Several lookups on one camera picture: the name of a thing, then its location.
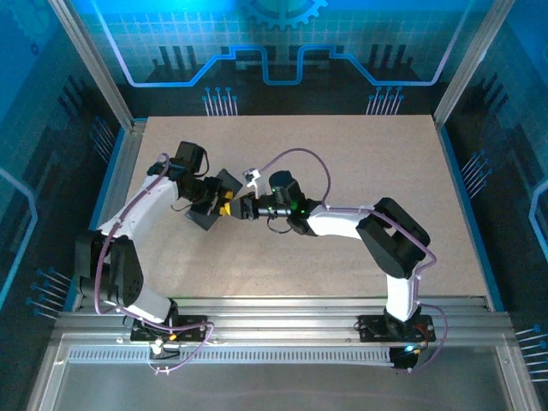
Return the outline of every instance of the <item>enclosure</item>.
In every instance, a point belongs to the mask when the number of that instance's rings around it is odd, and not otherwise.
[[[545,408],[547,17],[540,0],[2,2],[2,408],[172,406],[176,384],[196,408]],[[204,231],[180,200],[140,263],[181,312],[215,319],[219,345],[158,383],[122,316],[92,315],[81,298],[74,241],[182,140],[240,194],[253,189],[244,170],[305,147],[327,164],[329,205],[397,200],[438,256],[420,279],[449,320],[436,362],[406,379],[341,360],[386,348],[353,334],[387,296],[361,242],[230,217]],[[313,157],[275,168],[324,195]],[[426,312],[441,335],[443,317]],[[261,360],[236,358],[256,350]],[[331,357],[307,357],[319,352]],[[300,372],[307,382],[292,383]]]

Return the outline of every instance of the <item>beige particle board surface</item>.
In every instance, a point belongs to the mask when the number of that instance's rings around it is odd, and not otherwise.
[[[158,154],[175,155],[181,140],[208,151],[209,175],[226,168],[241,182],[243,170],[283,150],[314,150],[331,171],[328,204],[372,205],[390,196],[428,231],[439,262],[425,271],[422,295],[486,294],[430,116],[151,117],[128,195]],[[325,174],[312,156],[291,153],[275,170],[290,170],[307,197],[321,199]],[[287,227],[281,218],[272,225]],[[169,296],[386,295],[385,275],[361,241],[277,235],[265,219],[222,217],[204,231],[168,210],[138,253],[146,282]]]

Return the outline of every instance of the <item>cable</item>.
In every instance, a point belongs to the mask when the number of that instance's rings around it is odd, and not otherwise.
[[[95,312],[99,315],[109,313],[114,309],[114,307],[111,307],[106,311],[101,311],[101,307],[99,305],[99,293],[101,290],[101,276],[103,275],[103,263],[104,263],[104,258],[106,257],[106,253],[109,248],[110,242],[112,241],[114,234],[120,228],[124,218],[129,214],[131,209],[134,208],[134,206],[140,201],[140,199],[142,199],[147,193],[149,193],[160,182],[160,180],[162,180],[164,176],[167,174],[168,169],[170,168],[170,156],[168,156],[165,152],[160,154],[160,157],[162,156],[165,157],[165,166],[162,172],[144,190],[142,190],[139,194],[137,194],[135,198],[131,200],[131,202],[124,208],[124,210],[122,211],[122,214],[118,218],[119,221],[117,221],[112,226],[112,229],[110,229],[110,233],[104,239],[104,244],[101,247],[101,252],[99,253],[97,270],[95,271],[95,286],[93,288],[93,305],[95,306]]]
[[[165,325],[153,323],[152,321],[149,321],[148,319],[143,319],[141,317],[138,317],[135,314],[131,313],[130,311],[126,310],[124,307],[121,307],[121,306],[111,307],[110,309],[108,309],[106,311],[102,311],[101,307],[99,305],[99,293],[100,293],[100,290],[101,290],[101,277],[103,275],[103,263],[104,263],[104,258],[106,256],[106,253],[107,253],[107,250],[109,248],[110,242],[111,242],[112,238],[114,237],[114,234],[117,232],[117,230],[122,225],[125,217],[132,210],[132,208],[147,193],[149,193],[160,182],[160,180],[162,180],[162,178],[165,177],[166,173],[168,172],[168,169],[170,167],[170,156],[168,156],[166,153],[162,153],[160,156],[165,157],[165,166],[164,166],[164,169],[162,170],[162,172],[144,190],[142,190],[139,194],[137,194],[129,202],[128,205],[126,205],[126,207],[124,208],[122,214],[118,218],[119,221],[116,222],[112,226],[112,229],[110,230],[109,234],[104,239],[104,244],[101,247],[101,252],[99,253],[99,257],[98,257],[97,270],[95,271],[95,284],[94,284],[94,289],[93,289],[93,291],[94,291],[94,293],[93,293],[93,305],[95,306],[95,312],[99,315],[109,313],[113,309],[116,309],[119,313],[122,313],[122,314],[126,315],[127,317],[130,317],[132,319],[138,319],[139,321],[141,321],[141,322],[143,322],[147,325],[150,325],[153,328],[156,328],[156,329],[162,330],[162,331],[168,331],[168,332],[171,332],[171,333],[173,333],[175,331],[188,331],[188,330],[192,330],[192,329],[195,329],[195,328],[209,326],[211,329],[210,329],[209,333],[207,334],[207,336],[205,336],[202,343],[198,346],[198,348],[196,350],[194,350],[194,352],[190,356],[188,356],[188,358],[185,361],[183,361],[181,364],[178,364],[177,366],[172,367],[171,370],[167,370],[167,372],[169,372],[169,371],[175,371],[176,369],[180,368],[181,366],[184,366],[185,364],[187,364],[190,360],[193,359],[193,357],[196,354],[199,353],[199,351],[204,347],[204,345],[206,345],[207,341],[211,337],[211,334],[213,333],[213,330],[215,329],[215,325],[212,322],[204,322],[204,323],[201,323],[201,324],[193,324],[193,325],[184,325],[184,326],[181,326],[181,327],[167,327]]]
[[[267,171],[276,161],[278,161],[280,158],[282,158],[286,154],[289,154],[290,152],[306,152],[306,153],[314,156],[319,161],[319,163],[322,165],[322,167],[324,168],[325,177],[327,178],[327,188],[325,189],[325,193],[324,193],[324,196],[322,197],[321,203],[322,203],[322,206],[324,207],[324,209],[326,211],[332,211],[332,212],[357,212],[357,213],[362,213],[362,212],[366,211],[367,213],[372,214],[373,216],[375,216],[377,218],[380,218],[381,220],[388,223],[390,226],[397,229],[408,240],[410,240],[416,247],[418,247],[420,251],[422,251],[424,254],[426,254],[430,258],[429,262],[423,263],[415,269],[415,275],[417,277],[420,276],[420,274],[421,274],[421,272],[423,272],[423,270],[435,265],[438,262],[438,259],[436,258],[434,253],[432,251],[430,251],[424,244],[422,244],[422,242],[417,240],[411,233],[409,233],[406,229],[404,229],[400,224],[396,223],[394,220],[392,220],[391,218],[385,216],[384,214],[382,214],[378,211],[375,211],[370,207],[364,207],[364,206],[362,206],[362,207],[329,207],[325,202],[327,200],[327,196],[329,195],[329,192],[331,191],[331,173],[329,172],[329,169],[327,168],[327,164],[325,164],[325,161],[318,154],[313,152],[312,150],[309,150],[307,148],[302,148],[302,147],[289,148],[288,150],[279,153],[267,165],[265,165],[263,168],[259,169],[259,173],[263,174],[263,172]]]
[[[205,171],[202,173],[202,174],[194,174],[194,177],[203,177],[205,176],[208,172],[209,172],[209,158],[207,157],[207,151],[204,150],[204,156],[205,156],[205,163],[207,164],[207,166],[205,167]]]
[[[183,208],[180,208],[179,210],[177,210],[177,209],[176,209],[174,206],[172,206],[172,205],[170,205],[170,207],[171,207],[171,210],[180,212],[180,211],[184,211],[184,210],[188,209],[189,207],[192,207],[192,203],[185,205]]]
[[[325,189],[324,197],[322,197],[321,204],[327,212],[357,212],[357,213],[360,214],[360,213],[365,211],[366,213],[371,214],[374,217],[380,218],[381,220],[385,221],[388,225],[390,225],[391,227],[393,227],[394,229],[396,229],[397,231],[402,233],[420,251],[422,251],[425,255],[428,256],[430,261],[420,264],[417,268],[415,268],[415,271],[414,271],[415,278],[414,278],[414,287],[413,287],[413,293],[414,293],[413,294],[413,301],[417,301],[417,299],[418,299],[418,288],[419,288],[418,284],[419,284],[419,280],[420,280],[420,274],[425,269],[427,269],[429,267],[432,267],[433,265],[435,265],[438,262],[438,258],[436,257],[436,255],[432,251],[430,251],[427,246],[425,246],[422,242],[420,242],[417,238],[415,238],[411,233],[409,233],[406,229],[404,229],[400,224],[396,223],[390,217],[385,216],[383,213],[380,213],[380,212],[378,212],[378,211],[376,211],[376,210],[374,210],[370,207],[364,207],[364,206],[361,206],[361,207],[329,207],[325,202],[326,202],[327,196],[329,195],[329,192],[331,190],[331,174],[329,172],[329,169],[327,168],[327,165],[325,164],[325,161],[318,154],[313,152],[312,150],[308,150],[307,148],[300,148],[300,147],[290,148],[290,149],[288,149],[284,152],[281,152],[277,156],[275,156],[267,165],[265,165],[262,169],[259,170],[259,173],[262,174],[264,171],[268,170],[277,160],[279,160],[280,158],[282,158],[283,156],[285,156],[286,154],[288,154],[290,152],[307,152],[308,154],[311,154],[312,156],[314,156],[319,161],[319,163],[322,165],[322,167],[324,168],[325,177],[327,178],[327,188]],[[430,307],[430,308],[433,308],[435,310],[438,310],[442,314],[442,316],[444,317],[444,325],[445,325],[444,334],[442,336],[442,339],[440,341],[440,344],[439,344],[438,348],[436,349],[436,351],[434,352],[432,357],[430,357],[425,363],[423,363],[420,366],[420,367],[423,367],[423,366],[426,366],[428,364],[431,364],[432,361],[439,355],[439,352],[441,351],[441,348],[445,344],[445,340],[447,338],[447,331],[449,330],[449,325],[448,325],[448,321],[447,321],[447,316],[445,315],[444,311],[440,307],[432,306],[432,305],[429,305],[429,304],[421,304],[421,305],[423,307]]]
[[[266,166],[264,166],[262,169],[259,169],[259,174],[263,174],[265,171],[267,171],[277,160],[285,156],[286,154],[289,154],[290,152],[307,152],[311,156],[314,156],[320,164],[322,164],[322,167],[325,171],[325,176],[327,177],[327,188],[325,189],[324,196],[322,197],[322,206],[327,210],[327,205],[325,204],[325,201],[327,200],[327,196],[329,195],[329,192],[331,191],[331,173],[329,172],[329,169],[327,168],[327,164],[325,164],[325,161],[315,152],[312,150],[308,150],[307,148],[302,147],[296,147],[296,148],[289,148],[285,152],[280,152],[277,156],[275,156]]]
[[[433,308],[434,310],[437,310],[440,314],[442,314],[442,317],[444,318],[444,334],[442,335],[441,340],[439,341],[439,345],[436,348],[436,351],[434,351],[434,354],[432,354],[432,357],[430,357],[428,360],[420,364],[419,366],[416,366],[413,369],[413,372],[417,372],[417,370],[421,370],[425,366],[428,366],[429,364],[432,364],[433,361],[438,357],[439,353],[442,351],[442,348],[445,345],[445,341],[447,340],[447,332],[449,331],[449,323],[447,321],[447,315],[444,313],[444,310],[442,310],[438,306],[433,306],[432,304],[420,304],[422,307],[426,308]]]
[[[150,362],[148,363],[148,366],[156,374],[158,374],[160,372],[164,373],[164,374],[169,374],[170,372],[178,370],[182,366],[187,365],[187,363],[190,362],[190,360],[192,360],[202,350],[202,348],[204,348],[204,346],[207,344],[207,342],[211,338],[211,334],[213,334],[213,331],[215,330],[215,325],[213,323],[208,322],[208,323],[203,323],[203,324],[207,324],[211,327],[209,332],[205,336],[204,340],[200,343],[200,345],[191,353],[191,355],[189,355],[187,358],[185,358],[182,362],[180,362],[179,364],[177,364],[176,366],[173,366],[171,368],[166,367],[164,370],[161,370],[159,367],[154,368]],[[198,328],[198,327],[202,326],[203,324],[195,324],[191,328]]]
[[[270,229],[270,231],[274,231],[276,234],[287,234],[289,233],[292,229],[291,227],[289,227],[288,229],[286,229],[285,231],[280,231],[279,229],[274,229],[271,227],[271,218],[268,217],[266,219],[266,225],[268,226],[268,228]]]

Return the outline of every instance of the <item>yellow component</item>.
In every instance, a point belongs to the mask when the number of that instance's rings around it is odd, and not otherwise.
[[[221,210],[219,210],[219,214],[222,216],[229,216],[230,215],[230,203],[224,203],[224,206],[221,207]]]

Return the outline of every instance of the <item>vented metal grille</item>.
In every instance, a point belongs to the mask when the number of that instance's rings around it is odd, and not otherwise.
[[[148,361],[149,352],[148,347],[73,346],[68,360],[84,363],[142,363]]]
[[[179,357],[167,361],[184,360],[195,347],[181,348]],[[72,347],[69,360],[73,362],[140,363],[150,357],[148,347]],[[206,347],[193,359],[197,364],[361,364],[388,366],[388,348],[277,348],[277,347]]]

